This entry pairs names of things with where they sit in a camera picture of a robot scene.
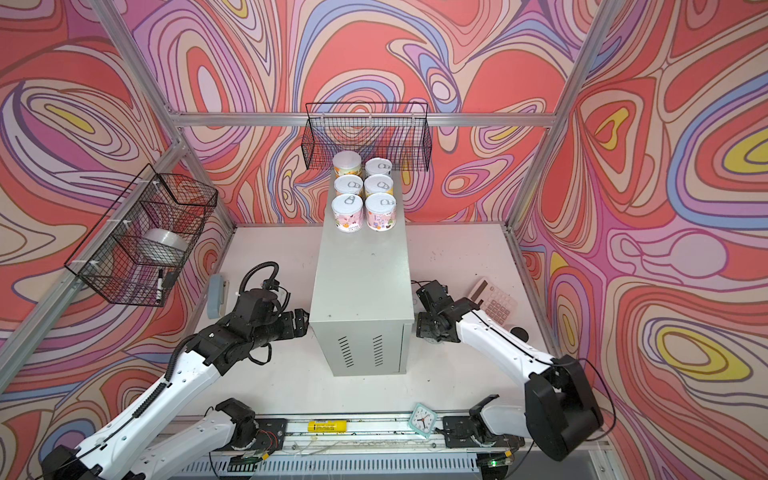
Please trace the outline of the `pink label can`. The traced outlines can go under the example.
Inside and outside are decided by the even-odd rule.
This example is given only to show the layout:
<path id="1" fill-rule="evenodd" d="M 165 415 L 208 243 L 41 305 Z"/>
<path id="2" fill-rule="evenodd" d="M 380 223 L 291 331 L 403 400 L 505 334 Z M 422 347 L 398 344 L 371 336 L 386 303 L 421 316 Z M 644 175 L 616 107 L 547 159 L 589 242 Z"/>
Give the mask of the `pink label can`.
<path id="1" fill-rule="evenodd" d="M 364 189 L 364 181 L 357 175 L 342 175 L 334 180 L 334 189 L 336 195 L 357 195 L 360 196 Z"/>
<path id="2" fill-rule="evenodd" d="M 396 223 L 397 202 L 389 193 L 374 193 L 366 198 L 366 220 L 372 230 L 383 232 L 392 229 Z"/>

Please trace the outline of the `can one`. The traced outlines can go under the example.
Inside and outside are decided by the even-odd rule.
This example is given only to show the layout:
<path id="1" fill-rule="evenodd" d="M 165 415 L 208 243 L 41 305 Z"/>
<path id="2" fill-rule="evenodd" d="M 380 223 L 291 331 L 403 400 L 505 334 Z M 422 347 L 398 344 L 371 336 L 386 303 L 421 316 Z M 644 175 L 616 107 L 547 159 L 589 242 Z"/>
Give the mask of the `can one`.
<path id="1" fill-rule="evenodd" d="M 345 233 L 353 233 L 362 227 L 363 200 L 355 194 L 341 194 L 331 202 L 336 227 Z"/>

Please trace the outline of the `white brown label can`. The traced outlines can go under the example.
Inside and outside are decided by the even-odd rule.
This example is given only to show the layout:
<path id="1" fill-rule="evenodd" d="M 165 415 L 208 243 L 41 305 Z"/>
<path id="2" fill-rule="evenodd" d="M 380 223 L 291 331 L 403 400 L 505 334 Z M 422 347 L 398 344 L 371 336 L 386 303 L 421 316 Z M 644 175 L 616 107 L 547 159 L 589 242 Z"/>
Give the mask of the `white brown label can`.
<path id="1" fill-rule="evenodd" d="M 393 164 L 390 160 L 381 157 L 374 157 L 365 163 L 365 172 L 367 176 L 386 175 L 390 176 Z"/>

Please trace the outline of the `orange fruit can plastic lid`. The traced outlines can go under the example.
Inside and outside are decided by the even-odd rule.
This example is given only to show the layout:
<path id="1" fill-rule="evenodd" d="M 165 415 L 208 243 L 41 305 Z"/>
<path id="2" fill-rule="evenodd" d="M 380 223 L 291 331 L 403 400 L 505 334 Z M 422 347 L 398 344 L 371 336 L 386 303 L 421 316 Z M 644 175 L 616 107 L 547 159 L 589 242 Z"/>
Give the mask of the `orange fruit can plastic lid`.
<path id="1" fill-rule="evenodd" d="M 360 176 L 362 173 L 362 158 L 355 151 L 340 151 L 332 158 L 332 167 L 337 178 L 345 175 Z"/>

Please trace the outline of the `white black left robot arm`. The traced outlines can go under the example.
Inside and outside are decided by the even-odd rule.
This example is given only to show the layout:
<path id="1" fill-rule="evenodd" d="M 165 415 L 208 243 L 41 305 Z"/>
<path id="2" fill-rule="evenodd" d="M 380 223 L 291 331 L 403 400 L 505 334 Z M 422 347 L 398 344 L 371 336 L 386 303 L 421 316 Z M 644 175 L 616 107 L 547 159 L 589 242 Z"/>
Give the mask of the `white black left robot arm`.
<path id="1" fill-rule="evenodd" d="M 289 310 L 288 295 L 251 289 L 215 323 L 185 337 L 165 373 L 122 413 L 76 447 L 59 445 L 41 462 L 44 479 L 166 479 L 220 448 L 251 450 L 261 429 L 255 412 L 234 398 L 165 441 L 153 441 L 195 397 L 252 351 L 306 335 L 309 313 Z"/>

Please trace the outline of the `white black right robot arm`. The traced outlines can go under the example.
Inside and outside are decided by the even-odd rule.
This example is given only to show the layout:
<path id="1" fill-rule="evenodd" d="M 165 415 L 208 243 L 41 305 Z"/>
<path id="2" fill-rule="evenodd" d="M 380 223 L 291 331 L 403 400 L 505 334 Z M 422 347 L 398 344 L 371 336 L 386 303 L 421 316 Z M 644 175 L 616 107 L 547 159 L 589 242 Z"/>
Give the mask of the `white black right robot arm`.
<path id="1" fill-rule="evenodd" d="M 534 348 L 476 302 L 453 299 L 436 280 L 420 282 L 416 295 L 424 308 L 416 316 L 417 337 L 475 349 L 524 393 L 521 408 L 498 404 L 500 396 L 490 394 L 470 408 L 461 426 L 444 420 L 448 443 L 469 440 L 489 447 L 504 436 L 529 438 L 550 459 L 562 461 L 603 426 L 583 360 Z"/>

